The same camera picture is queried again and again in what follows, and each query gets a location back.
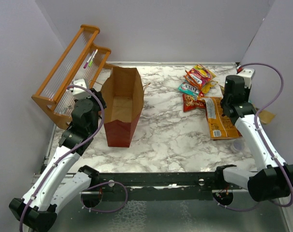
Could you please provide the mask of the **red paper bag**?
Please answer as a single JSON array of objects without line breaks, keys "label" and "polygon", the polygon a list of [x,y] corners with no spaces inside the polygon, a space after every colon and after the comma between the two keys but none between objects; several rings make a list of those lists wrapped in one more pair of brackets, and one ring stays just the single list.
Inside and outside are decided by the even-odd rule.
[{"label": "red paper bag", "polygon": [[104,129],[109,147],[129,147],[144,107],[145,89],[137,68],[105,64],[96,81],[106,103]]}]

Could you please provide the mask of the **red snack packet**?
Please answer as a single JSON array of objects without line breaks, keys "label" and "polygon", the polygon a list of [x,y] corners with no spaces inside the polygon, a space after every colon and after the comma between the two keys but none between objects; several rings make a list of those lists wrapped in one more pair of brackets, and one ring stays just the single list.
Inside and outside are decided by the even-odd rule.
[{"label": "red snack packet", "polygon": [[182,100],[183,112],[188,112],[194,109],[206,109],[206,103],[201,97],[182,94]]}]

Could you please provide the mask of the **teal Fox's mint candy bag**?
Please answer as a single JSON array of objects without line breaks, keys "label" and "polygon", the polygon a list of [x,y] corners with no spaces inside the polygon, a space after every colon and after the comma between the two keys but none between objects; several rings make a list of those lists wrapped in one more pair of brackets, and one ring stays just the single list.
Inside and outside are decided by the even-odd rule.
[{"label": "teal Fox's mint candy bag", "polygon": [[184,94],[191,95],[191,96],[199,96],[200,90],[188,82],[183,82],[181,85],[179,85],[178,90],[181,91]]}]

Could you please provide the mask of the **orange Fox's fruits candy bag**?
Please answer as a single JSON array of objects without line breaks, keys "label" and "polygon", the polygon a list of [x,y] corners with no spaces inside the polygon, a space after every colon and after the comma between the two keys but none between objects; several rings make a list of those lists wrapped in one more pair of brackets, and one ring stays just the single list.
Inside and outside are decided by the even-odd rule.
[{"label": "orange Fox's fruits candy bag", "polygon": [[212,71],[201,64],[197,64],[189,71],[185,70],[185,72],[184,78],[200,91],[207,82],[215,81],[214,78],[216,77]]}]

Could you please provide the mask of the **yellow snack packet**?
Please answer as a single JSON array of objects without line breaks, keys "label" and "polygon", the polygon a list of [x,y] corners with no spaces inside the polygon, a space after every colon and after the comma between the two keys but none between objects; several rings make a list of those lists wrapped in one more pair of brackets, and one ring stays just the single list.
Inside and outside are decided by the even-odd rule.
[{"label": "yellow snack packet", "polygon": [[214,88],[217,84],[217,81],[209,81],[202,87],[201,92],[207,94],[210,91],[210,89]]}]

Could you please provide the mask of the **orange chips bag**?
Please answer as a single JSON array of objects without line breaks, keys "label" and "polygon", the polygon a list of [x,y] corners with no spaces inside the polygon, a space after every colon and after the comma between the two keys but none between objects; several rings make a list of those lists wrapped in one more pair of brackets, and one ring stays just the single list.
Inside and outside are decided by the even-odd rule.
[{"label": "orange chips bag", "polygon": [[210,139],[226,140],[237,139],[242,135],[231,123],[227,116],[223,115],[220,102],[221,97],[202,97],[198,99],[206,106],[206,119],[208,123]]}]

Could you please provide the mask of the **gold snack packet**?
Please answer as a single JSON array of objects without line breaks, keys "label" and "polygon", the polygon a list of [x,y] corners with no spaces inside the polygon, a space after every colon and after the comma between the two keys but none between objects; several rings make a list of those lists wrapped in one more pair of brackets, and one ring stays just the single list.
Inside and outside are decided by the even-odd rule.
[{"label": "gold snack packet", "polygon": [[[220,85],[220,89],[221,89],[222,95],[224,95],[224,86]],[[245,92],[246,92],[246,96],[249,96],[250,89],[246,87]],[[255,105],[253,105],[253,107],[255,108],[256,112],[258,112],[260,110],[259,108],[255,107]],[[264,125],[271,123],[271,121],[274,119],[275,116],[276,116],[275,114],[273,114],[267,110],[262,110],[259,113],[260,121]]]}]

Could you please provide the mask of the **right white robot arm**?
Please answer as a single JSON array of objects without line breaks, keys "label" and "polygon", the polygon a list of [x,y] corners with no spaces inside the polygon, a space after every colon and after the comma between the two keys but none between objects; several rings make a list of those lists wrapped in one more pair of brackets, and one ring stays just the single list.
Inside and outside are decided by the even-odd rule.
[{"label": "right white robot arm", "polygon": [[217,167],[214,184],[225,189],[231,183],[246,189],[256,202],[293,197],[293,164],[276,151],[254,106],[249,103],[249,88],[243,77],[229,75],[225,79],[223,99],[220,102],[223,114],[236,126],[254,156],[257,173],[241,170],[235,165]]}]

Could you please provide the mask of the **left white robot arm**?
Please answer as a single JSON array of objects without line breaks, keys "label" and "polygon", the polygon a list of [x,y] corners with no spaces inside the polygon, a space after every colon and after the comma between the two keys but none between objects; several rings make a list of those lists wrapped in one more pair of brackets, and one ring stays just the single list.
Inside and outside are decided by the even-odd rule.
[{"label": "left white robot arm", "polygon": [[95,190],[99,180],[94,170],[78,172],[61,185],[71,167],[80,159],[103,126],[106,103],[101,92],[78,85],[67,87],[75,97],[72,121],[64,131],[53,158],[31,189],[22,198],[14,198],[9,208],[19,220],[19,231],[27,226],[35,232],[47,232],[59,212],[83,189]]}]

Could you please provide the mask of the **green marker pen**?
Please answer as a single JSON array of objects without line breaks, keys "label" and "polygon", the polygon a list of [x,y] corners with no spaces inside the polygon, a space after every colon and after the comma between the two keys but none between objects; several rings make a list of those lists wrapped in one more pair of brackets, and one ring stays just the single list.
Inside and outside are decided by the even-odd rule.
[{"label": "green marker pen", "polygon": [[93,55],[92,55],[92,57],[91,57],[91,60],[90,60],[89,63],[88,63],[88,67],[91,67],[91,66],[92,66],[92,63],[93,63],[93,61],[94,61],[95,56],[97,55],[97,53],[98,53],[98,49],[96,49],[96,50],[94,51],[94,53],[93,53]]}]

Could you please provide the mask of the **orange wooden rack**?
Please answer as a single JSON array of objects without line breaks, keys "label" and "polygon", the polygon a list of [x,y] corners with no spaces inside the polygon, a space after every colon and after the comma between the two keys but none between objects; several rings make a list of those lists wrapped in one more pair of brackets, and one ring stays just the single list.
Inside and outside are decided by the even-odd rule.
[{"label": "orange wooden rack", "polygon": [[[73,95],[66,86],[78,79],[85,79],[89,87],[100,91],[101,85],[92,84],[97,80],[111,50],[94,43],[100,29],[96,26],[81,25],[64,53],[54,65],[32,99],[60,129],[66,129],[71,122],[74,105]],[[88,57],[98,49],[91,67],[83,68]]]}]

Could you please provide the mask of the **small clear plastic lid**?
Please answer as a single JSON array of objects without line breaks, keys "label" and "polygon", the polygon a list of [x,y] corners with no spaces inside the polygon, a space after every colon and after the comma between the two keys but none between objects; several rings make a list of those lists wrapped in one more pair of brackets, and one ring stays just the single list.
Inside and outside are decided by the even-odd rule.
[{"label": "small clear plastic lid", "polygon": [[231,143],[230,149],[233,153],[242,152],[245,149],[245,143],[242,139],[236,139]]}]

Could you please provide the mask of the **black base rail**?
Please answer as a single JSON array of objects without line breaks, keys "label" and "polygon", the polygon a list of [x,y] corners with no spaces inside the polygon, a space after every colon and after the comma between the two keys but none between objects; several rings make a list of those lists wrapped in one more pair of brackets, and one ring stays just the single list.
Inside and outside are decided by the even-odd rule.
[{"label": "black base rail", "polygon": [[93,204],[98,201],[177,201],[212,200],[212,193],[240,189],[237,185],[221,183],[214,172],[180,173],[98,173],[91,186],[107,184],[81,192],[81,198]]}]

